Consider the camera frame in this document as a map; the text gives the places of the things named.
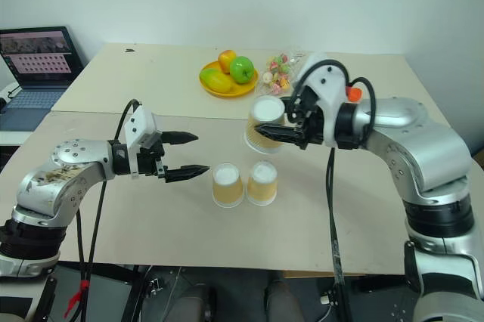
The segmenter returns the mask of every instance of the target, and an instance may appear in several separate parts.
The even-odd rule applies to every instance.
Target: fruit plate
[[[213,61],[212,63],[208,63],[203,67],[202,70],[205,70],[205,69],[216,69],[216,70],[222,71],[220,67],[220,63],[218,61]],[[222,98],[234,98],[234,97],[240,97],[241,95],[245,95],[251,92],[256,87],[258,77],[259,77],[259,74],[257,73],[257,70],[255,70],[254,76],[247,84],[237,84],[234,80],[234,84],[232,85],[232,89],[230,89],[229,93],[218,93],[217,91],[213,91],[208,86],[203,84],[202,79],[200,77],[198,77],[198,79],[200,80],[200,84],[202,85],[202,87],[205,90],[207,90],[210,94],[213,94],[213,95],[216,95],[217,97],[222,97]]]

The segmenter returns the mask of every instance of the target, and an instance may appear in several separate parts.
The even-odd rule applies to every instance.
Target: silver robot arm
[[[325,143],[379,156],[407,215],[405,275],[420,293],[414,320],[484,320],[484,247],[470,205],[466,144],[451,128],[432,121],[423,104],[407,98],[378,100],[367,133],[371,102],[349,102],[344,66],[316,62],[320,59],[309,60],[293,96],[283,99],[295,126],[268,123],[257,131],[301,149]]]
[[[163,144],[184,144],[198,138],[187,132],[162,132],[151,111],[142,105],[136,107],[124,129],[126,144],[118,140],[62,142],[52,150],[46,163],[22,180],[11,219],[0,227],[0,298],[22,297],[29,301],[25,299],[26,290],[39,281],[45,284],[42,295],[47,289],[53,293],[49,284],[54,283],[54,278],[49,274],[59,259],[67,226],[95,184],[127,174],[132,178],[155,175],[165,182],[182,181],[209,169],[199,165],[180,169],[164,166]],[[12,283],[19,278],[23,281]],[[32,297],[39,300],[35,294],[38,292],[33,292]],[[45,313],[48,316],[48,301],[40,304],[47,310],[36,312],[32,303],[26,320],[43,320]],[[2,305],[0,317],[6,318]]]

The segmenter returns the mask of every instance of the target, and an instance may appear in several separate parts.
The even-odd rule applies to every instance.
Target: orange cap
[[[351,86],[346,87],[346,96],[349,101],[356,102],[361,99],[363,92],[360,88],[352,88]]]

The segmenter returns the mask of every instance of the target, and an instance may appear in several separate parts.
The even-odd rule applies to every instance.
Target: white paper cup
[[[267,206],[278,194],[278,170],[269,161],[254,165],[247,182],[247,199],[257,206]]]
[[[276,153],[282,143],[273,141],[258,133],[254,127],[261,123],[284,125],[284,103],[271,95],[258,97],[250,109],[244,139],[249,147],[260,153]]]
[[[221,163],[213,170],[213,201],[225,208],[235,207],[244,200],[244,186],[237,166]]]

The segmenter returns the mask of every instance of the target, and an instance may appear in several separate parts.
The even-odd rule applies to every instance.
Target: mango
[[[233,80],[230,76],[217,69],[200,71],[203,84],[217,93],[228,93],[232,89]]]

